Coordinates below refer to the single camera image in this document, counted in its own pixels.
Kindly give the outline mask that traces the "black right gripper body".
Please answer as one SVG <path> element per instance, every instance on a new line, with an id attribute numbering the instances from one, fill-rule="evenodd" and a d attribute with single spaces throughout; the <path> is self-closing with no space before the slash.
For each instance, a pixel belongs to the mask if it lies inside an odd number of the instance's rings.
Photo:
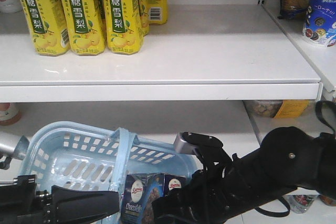
<path id="1" fill-rule="evenodd" d="M 236 216 L 221 174 L 198 170 L 190 183 L 152 203 L 155 223 L 225 223 Z"/>

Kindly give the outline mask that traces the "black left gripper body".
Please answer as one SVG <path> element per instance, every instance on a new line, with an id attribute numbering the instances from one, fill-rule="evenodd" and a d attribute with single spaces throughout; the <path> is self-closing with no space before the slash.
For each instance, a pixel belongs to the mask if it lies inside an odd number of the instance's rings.
<path id="1" fill-rule="evenodd" d="M 46 206 L 51 195 L 37 191 L 36 175 L 23 175 L 14 179 L 14 223 L 52 223 L 50 209 Z"/>

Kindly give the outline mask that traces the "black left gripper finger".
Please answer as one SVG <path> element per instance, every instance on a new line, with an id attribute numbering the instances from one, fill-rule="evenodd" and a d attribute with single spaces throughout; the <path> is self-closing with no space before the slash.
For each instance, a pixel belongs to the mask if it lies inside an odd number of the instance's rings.
<path id="1" fill-rule="evenodd" d="M 93 223 L 120 209 L 116 191 L 80 191 L 54 185 L 51 194 L 53 223 Z"/>

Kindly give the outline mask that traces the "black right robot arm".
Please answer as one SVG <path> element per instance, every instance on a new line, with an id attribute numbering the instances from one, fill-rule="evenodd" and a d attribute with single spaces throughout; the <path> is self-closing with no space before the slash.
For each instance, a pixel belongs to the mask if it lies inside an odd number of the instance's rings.
<path id="1" fill-rule="evenodd" d="M 179 133 L 174 148 L 195 155 L 203 168 L 152 203 L 155 223 L 224 223 L 252 209 L 271 216 L 262 205 L 299 187 L 335 198 L 335 132 L 312 137 L 278 127 L 244 157 L 229 156 L 219 139 L 192 132 Z"/>

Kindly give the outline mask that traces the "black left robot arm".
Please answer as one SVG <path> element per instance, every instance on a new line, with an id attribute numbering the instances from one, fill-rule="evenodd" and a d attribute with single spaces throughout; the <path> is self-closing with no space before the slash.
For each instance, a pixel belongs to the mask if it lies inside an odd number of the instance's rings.
<path id="1" fill-rule="evenodd" d="M 82 191 L 53 185 L 38 191 L 36 175 L 1 186 L 1 223 L 93 223 L 119 211 L 116 191 Z"/>

